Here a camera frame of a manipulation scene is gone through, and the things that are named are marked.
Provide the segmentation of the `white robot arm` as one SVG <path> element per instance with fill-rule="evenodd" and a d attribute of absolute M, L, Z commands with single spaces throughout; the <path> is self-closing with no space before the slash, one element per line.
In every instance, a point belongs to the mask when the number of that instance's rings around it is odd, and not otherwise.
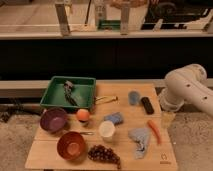
<path fill-rule="evenodd" d="M 163 110 L 161 125 L 168 128 L 185 102 L 213 119 L 213 90 L 204 85 L 207 72 L 200 64 L 190 64 L 168 72 L 165 88 L 158 95 Z"/>

